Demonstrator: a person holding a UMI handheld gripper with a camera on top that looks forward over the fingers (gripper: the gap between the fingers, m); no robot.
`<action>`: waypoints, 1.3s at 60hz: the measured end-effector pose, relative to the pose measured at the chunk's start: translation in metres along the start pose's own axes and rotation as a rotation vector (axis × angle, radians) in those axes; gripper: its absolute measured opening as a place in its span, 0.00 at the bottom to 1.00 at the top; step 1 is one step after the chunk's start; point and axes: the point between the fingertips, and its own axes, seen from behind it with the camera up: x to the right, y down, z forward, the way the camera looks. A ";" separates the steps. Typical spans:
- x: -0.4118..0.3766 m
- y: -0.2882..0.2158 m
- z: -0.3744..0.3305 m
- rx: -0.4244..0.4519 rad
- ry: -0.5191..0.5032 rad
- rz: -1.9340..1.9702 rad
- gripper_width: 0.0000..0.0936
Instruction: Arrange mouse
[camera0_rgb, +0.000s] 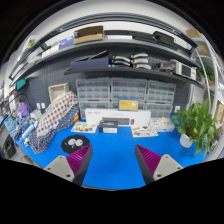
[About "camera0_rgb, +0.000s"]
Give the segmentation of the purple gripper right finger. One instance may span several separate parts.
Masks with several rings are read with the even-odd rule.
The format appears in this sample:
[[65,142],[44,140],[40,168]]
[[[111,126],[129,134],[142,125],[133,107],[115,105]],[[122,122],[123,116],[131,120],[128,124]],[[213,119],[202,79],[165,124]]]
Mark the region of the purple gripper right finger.
[[169,154],[160,156],[140,145],[135,145],[135,156],[146,184],[160,180],[182,169],[182,166]]

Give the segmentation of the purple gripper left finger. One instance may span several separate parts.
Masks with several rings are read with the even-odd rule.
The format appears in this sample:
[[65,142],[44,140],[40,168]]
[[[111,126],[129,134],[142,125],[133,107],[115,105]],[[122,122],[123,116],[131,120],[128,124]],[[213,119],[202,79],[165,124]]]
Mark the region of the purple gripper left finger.
[[92,155],[92,145],[87,145],[67,157],[58,156],[44,170],[81,186]]

